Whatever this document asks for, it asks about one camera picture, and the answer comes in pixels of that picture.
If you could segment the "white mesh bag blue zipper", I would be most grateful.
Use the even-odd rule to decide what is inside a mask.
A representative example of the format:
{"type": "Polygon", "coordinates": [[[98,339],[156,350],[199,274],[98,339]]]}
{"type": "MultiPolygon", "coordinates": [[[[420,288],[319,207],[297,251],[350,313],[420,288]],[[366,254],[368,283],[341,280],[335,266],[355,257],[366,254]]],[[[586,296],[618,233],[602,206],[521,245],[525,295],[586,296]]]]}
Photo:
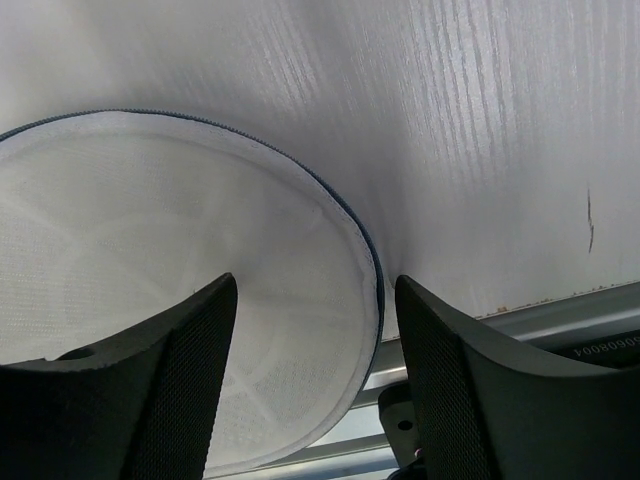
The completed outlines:
{"type": "Polygon", "coordinates": [[[105,110],[1,137],[1,360],[53,359],[224,273],[238,307],[205,472],[314,444],[382,332],[384,279],[353,209],[300,162],[204,119],[105,110]]]}

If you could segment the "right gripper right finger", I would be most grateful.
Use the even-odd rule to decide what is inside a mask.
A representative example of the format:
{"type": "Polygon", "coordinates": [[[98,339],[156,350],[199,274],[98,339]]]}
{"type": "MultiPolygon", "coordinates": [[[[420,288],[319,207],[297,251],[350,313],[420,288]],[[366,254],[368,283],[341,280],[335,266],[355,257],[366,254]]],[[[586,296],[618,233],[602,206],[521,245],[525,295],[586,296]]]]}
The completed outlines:
{"type": "Polygon", "coordinates": [[[635,479],[639,371],[498,332],[412,278],[396,315],[430,479],[635,479]]]}

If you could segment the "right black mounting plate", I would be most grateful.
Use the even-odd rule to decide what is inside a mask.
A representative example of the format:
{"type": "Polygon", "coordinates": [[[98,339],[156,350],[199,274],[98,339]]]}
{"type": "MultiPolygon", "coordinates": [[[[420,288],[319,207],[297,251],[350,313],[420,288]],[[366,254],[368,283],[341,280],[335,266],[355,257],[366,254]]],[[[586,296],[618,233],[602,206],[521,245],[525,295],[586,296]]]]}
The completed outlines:
{"type": "Polygon", "coordinates": [[[387,386],[378,397],[378,414],[398,464],[389,479],[427,480],[411,389],[407,381],[387,386]]]}

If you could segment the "aluminium front rail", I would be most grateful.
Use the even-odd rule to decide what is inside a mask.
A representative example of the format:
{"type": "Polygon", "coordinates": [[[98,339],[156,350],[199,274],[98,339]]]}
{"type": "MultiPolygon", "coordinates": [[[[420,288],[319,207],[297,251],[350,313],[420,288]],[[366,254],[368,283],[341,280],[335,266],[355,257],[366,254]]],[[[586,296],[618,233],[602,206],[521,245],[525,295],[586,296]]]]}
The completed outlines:
{"type": "Polygon", "coordinates": [[[345,436],[249,479],[635,479],[639,287],[475,321],[408,277],[345,436]]]}

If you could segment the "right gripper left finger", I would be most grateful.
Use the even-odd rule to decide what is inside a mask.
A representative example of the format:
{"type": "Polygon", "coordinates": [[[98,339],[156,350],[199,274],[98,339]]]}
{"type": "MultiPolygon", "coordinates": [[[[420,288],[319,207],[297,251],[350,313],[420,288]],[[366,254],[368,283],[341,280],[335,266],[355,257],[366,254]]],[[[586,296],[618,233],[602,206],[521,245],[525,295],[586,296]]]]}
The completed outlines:
{"type": "Polygon", "coordinates": [[[101,341],[3,366],[2,477],[201,478],[237,301],[224,274],[101,341]]]}

